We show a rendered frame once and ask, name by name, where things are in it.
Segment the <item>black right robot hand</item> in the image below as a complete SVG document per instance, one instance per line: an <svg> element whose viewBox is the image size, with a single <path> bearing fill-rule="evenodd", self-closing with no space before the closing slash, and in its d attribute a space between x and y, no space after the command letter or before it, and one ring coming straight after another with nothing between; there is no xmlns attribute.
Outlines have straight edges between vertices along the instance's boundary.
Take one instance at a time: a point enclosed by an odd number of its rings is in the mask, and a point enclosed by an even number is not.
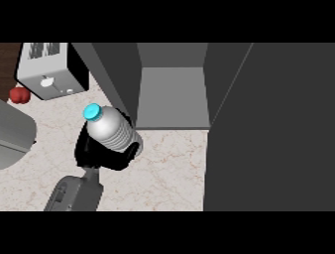
<svg viewBox="0 0 335 254"><path fill-rule="evenodd" d="M125 117L131 125L130 118L121 111L119 113L122 114L122 116ZM128 167L131 160L139 156L139 154L136 154L139 150L139 143L134 142L128 146L124 152L115 152L109 150L91 138L91 136L87 133L86 125L87 125L87 122L84 123L84 127L78 137L77 148L75 148L75 158L77 158L78 166L86 168L105 167L111 170L122 171Z"/></svg>

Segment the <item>clear water bottle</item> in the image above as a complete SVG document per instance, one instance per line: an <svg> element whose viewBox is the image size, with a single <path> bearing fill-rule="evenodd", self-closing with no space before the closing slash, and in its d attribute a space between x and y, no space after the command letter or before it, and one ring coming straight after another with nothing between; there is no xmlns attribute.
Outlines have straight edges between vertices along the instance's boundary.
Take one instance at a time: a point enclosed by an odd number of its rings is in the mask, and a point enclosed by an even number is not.
<svg viewBox="0 0 335 254"><path fill-rule="evenodd" d="M84 108L86 129L91 138L112 151L124 152L137 142L142 153L143 140L119 111L111 106L91 103Z"/></svg>

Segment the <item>grey cabinet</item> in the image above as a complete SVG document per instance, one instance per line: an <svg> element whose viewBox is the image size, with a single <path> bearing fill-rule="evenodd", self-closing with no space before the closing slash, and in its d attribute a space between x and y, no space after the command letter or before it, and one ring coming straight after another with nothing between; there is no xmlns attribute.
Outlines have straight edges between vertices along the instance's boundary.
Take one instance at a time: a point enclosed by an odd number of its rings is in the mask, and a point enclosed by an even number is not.
<svg viewBox="0 0 335 254"><path fill-rule="evenodd" d="M75 43L114 107L139 130L208 130L249 43Z"/></svg>

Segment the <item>dark grey cabinet door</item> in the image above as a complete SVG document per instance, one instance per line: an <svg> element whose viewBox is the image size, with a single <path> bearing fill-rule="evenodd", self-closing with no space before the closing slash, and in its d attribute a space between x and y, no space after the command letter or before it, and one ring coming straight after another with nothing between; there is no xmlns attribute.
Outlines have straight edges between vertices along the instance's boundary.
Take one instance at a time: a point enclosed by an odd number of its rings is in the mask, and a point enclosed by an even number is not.
<svg viewBox="0 0 335 254"><path fill-rule="evenodd" d="M208 138L205 210L335 210L335 44L251 47Z"/></svg>

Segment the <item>red bell pepper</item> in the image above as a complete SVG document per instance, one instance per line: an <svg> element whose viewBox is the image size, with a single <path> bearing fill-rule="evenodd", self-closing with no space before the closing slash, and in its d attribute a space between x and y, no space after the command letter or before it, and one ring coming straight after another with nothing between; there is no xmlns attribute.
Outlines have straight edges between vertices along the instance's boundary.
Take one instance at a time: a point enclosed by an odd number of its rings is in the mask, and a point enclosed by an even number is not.
<svg viewBox="0 0 335 254"><path fill-rule="evenodd" d="M26 104L31 100L31 91L25 86L16 86L9 91L9 98L16 104Z"/></svg>

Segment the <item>white toaster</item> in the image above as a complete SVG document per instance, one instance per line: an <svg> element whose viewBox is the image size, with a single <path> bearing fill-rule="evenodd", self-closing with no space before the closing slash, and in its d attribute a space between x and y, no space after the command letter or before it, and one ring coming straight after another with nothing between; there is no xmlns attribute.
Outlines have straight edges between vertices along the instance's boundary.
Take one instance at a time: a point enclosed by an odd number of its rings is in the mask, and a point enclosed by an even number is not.
<svg viewBox="0 0 335 254"><path fill-rule="evenodd" d="M87 91L88 69L74 44L24 43L15 78L43 100Z"/></svg>

